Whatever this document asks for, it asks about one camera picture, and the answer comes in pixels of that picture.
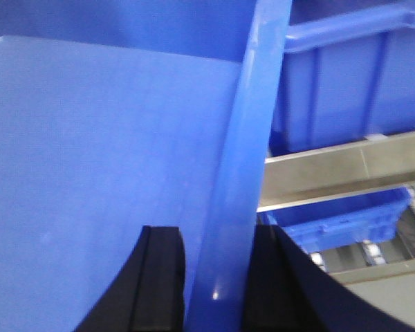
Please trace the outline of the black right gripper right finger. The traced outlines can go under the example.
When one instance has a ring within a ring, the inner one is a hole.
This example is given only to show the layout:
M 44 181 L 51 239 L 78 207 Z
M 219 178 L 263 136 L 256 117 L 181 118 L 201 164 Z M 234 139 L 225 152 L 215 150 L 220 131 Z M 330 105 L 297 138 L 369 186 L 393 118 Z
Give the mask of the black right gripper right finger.
M 415 260 L 340 273 L 279 226 L 256 225 L 244 331 L 415 331 Z

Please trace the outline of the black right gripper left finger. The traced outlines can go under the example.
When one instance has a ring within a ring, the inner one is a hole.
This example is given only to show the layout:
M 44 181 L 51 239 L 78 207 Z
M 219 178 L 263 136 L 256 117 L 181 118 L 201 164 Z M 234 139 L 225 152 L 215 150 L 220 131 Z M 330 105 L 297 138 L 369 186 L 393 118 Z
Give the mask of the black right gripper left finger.
M 179 228 L 145 226 L 76 331 L 182 331 L 185 248 Z

